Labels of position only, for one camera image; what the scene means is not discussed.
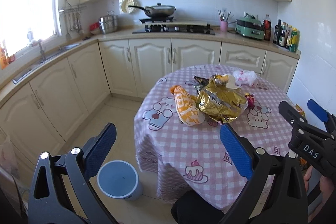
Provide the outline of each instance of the pink utensil holder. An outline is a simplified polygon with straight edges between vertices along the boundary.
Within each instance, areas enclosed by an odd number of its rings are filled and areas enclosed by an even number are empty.
[[[227,21],[220,21],[220,30],[222,32],[227,32]]]

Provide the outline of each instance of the green electric cooker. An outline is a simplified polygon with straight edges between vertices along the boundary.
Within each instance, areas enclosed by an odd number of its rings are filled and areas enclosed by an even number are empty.
[[[244,37],[263,40],[265,36],[264,26],[252,15],[237,19],[236,32]]]

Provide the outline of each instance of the trash can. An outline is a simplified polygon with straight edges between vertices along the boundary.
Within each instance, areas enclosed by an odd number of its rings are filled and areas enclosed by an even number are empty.
[[[111,198],[136,200],[142,195],[142,184],[136,169],[126,161],[104,164],[97,176],[100,190]]]

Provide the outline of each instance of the tiled floor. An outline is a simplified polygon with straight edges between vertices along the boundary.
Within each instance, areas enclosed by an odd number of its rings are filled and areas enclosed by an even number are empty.
[[[170,213],[171,205],[157,199],[157,175],[140,172],[135,159],[133,119],[140,105],[140,102],[112,97],[97,112],[81,135],[73,142],[72,147],[82,147],[90,137],[98,135],[108,122],[112,122],[117,128],[117,140],[105,162],[125,160],[131,163],[138,171],[143,185],[143,195],[135,201],[110,198],[101,192],[96,178],[93,177],[90,182],[98,196],[111,214],[124,224],[176,224]],[[67,176],[64,176],[64,183],[75,211],[79,215],[85,216]],[[260,212],[263,203],[264,200],[260,199],[252,216]]]

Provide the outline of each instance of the pink checkered tablecloth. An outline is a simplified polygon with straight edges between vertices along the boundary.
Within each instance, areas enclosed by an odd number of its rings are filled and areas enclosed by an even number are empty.
[[[183,68],[159,79],[144,99],[134,118],[136,157],[141,171],[157,173],[158,198],[174,202],[192,188],[226,211],[243,189],[247,180],[239,175],[221,143],[220,126],[212,120],[194,127],[182,124],[169,92],[171,86],[181,85],[196,95],[194,75],[209,78],[236,69],[222,65]],[[287,95],[260,77],[255,87],[243,85],[242,90],[255,94],[255,108],[246,109],[231,126],[254,147],[286,155],[292,127],[279,114],[278,105],[283,100],[290,102]],[[268,178],[265,192],[272,179]]]

